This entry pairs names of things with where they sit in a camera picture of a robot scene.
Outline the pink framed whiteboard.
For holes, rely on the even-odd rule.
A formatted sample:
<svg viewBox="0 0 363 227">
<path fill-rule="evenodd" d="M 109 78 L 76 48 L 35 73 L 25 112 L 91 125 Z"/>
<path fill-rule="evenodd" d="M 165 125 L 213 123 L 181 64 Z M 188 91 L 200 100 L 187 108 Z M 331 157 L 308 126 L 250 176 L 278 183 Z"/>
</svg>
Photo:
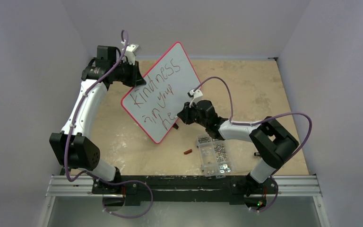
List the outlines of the pink framed whiteboard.
<svg viewBox="0 0 363 227">
<path fill-rule="evenodd" d="M 180 42 L 175 42 L 143 78 L 146 85 L 131 89 L 121 99 L 121 106 L 159 144 L 190 100 L 187 93 L 201 82 Z"/>
</svg>

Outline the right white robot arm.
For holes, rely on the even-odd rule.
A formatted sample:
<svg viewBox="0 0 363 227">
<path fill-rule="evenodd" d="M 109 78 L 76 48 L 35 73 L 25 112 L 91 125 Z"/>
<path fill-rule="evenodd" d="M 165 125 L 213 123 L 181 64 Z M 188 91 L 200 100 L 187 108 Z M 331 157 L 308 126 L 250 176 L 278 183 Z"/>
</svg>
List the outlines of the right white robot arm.
<svg viewBox="0 0 363 227">
<path fill-rule="evenodd" d="M 267 117 L 264 122 L 235 122 L 218 116 L 209 100 L 197 104 L 186 102 L 177 117 L 184 124 L 199 124 L 216 140 L 251 142 L 261 159 L 247 176 L 246 185 L 251 192 L 259 192 L 265 181 L 279 170 L 299 147 L 296 138 L 276 119 Z"/>
</svg>

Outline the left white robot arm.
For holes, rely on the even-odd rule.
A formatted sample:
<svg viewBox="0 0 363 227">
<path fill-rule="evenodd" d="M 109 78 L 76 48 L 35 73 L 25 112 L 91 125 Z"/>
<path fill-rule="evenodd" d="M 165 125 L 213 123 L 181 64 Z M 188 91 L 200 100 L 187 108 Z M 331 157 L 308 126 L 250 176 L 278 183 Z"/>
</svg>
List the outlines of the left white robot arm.
<svg viewBox="0 0 363 227">
<path fill-rule="evenodd" d="M 69 169 L 79 169 L 104 180 L 109 193 L 121 190 L 122 180 L 118 168 L 100 157 L 100 150 L 90 140 L 93 120 L 98 107 L 113 82 L 128 87 L 145 85 L 136 52 L 137 44 L 123 49 L 113 46 L 97 47 L 92 58 L 82 71 L 80 92 L 70 117 L 59 133 L 52 133 L 49 143 L 59 164 Z"/>
</svg>

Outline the red marker cap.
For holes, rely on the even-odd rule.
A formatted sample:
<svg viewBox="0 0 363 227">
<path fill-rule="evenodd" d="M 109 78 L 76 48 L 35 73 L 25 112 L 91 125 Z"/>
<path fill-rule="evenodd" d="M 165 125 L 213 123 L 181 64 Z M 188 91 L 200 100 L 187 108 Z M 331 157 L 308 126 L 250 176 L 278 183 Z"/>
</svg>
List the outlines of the red marker cap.
<svg viewBox="0 0 363 227">
<path fill-rule="evenodd" d="M 187 155 L 187 154 L 190 154 L 192 152 L 192 149 L 189 149 L 187 151 L 184 151 L 184 154 Z"/>
</svg>

